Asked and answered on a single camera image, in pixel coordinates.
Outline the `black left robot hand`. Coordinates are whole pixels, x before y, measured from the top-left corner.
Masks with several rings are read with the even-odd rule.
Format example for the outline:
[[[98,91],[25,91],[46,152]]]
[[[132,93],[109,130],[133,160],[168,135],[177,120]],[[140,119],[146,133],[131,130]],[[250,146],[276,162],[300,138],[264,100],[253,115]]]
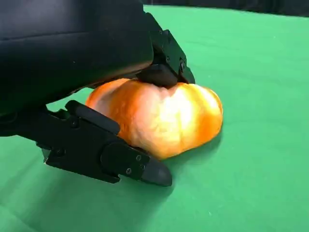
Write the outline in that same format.
[[[118,137],[119,125],[77,101],[47,104],[122,76],[194,83],[186,55],[139,0],[3,0],[0,134],[42,149],[47,165],[109,183],[169,187],[169,169]]]

